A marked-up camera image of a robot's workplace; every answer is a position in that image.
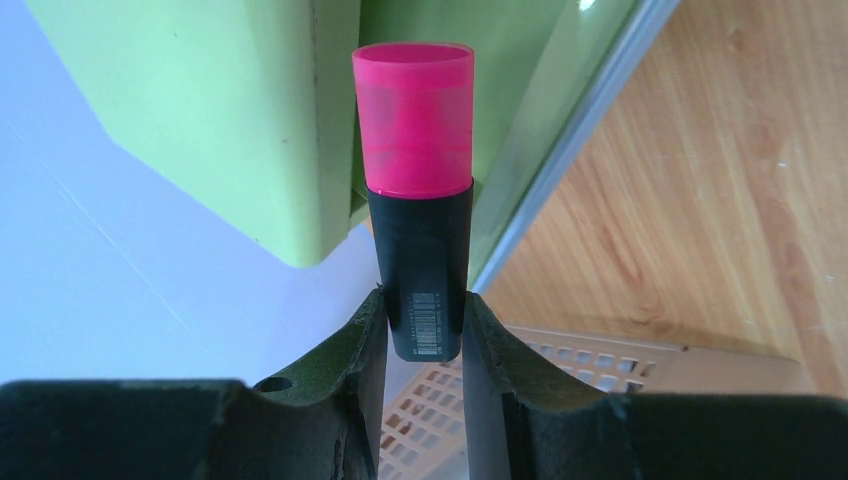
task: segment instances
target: barcode label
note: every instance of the barcode label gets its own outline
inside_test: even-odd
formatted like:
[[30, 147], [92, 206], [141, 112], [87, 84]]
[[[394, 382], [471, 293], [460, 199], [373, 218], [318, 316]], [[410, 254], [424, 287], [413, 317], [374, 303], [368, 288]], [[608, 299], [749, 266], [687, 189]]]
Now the barcode label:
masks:
[[435, 293], [412, 294], [412, 335], [418, 355], [442, 353], [439, 295]]

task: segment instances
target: light blue wall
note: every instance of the light blue wall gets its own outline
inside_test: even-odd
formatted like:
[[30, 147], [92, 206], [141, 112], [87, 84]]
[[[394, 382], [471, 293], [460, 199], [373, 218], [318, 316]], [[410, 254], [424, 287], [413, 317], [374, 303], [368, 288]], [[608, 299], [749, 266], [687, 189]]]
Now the light blue wall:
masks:
[[[0, 383], [252, 383], [377, 281], [363, 227], [292, 269], [113, 144], [23, 3], [0, 1]], [[415, 370], [395, 358], [387, 393]]]

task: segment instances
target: pink plastic cup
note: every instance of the pink plastic cup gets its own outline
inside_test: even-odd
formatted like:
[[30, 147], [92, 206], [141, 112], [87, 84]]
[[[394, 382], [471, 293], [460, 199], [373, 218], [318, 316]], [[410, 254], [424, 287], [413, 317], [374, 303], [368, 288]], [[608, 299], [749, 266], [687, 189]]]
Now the pink plastic cup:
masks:
[[365, 181], [379, 195], [432, 199], [471, 187], [474, 51], [387, 43], [353, 52]]

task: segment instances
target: wooden table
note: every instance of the wooden table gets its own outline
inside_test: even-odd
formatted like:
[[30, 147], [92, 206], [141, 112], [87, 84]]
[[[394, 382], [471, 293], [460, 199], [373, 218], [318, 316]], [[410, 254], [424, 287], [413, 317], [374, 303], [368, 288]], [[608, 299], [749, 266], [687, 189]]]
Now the wooden table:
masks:
[[486, 294], [848, 394], [848, 2], [683, 0]]

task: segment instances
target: perforated plastic basket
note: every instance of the perforated plastic basket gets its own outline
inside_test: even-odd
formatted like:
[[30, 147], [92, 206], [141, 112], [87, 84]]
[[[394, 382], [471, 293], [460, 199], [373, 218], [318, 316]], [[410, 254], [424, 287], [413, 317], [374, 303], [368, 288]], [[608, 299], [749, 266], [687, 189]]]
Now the perforated plastic basket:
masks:
[[[604, 391], [808, 393], [792, 360], [614, 337], [508, 327], [548, 360]], [[427, 364], [383, 414], [379, 478], [446, 478], [465, 468], [462, 359]]]

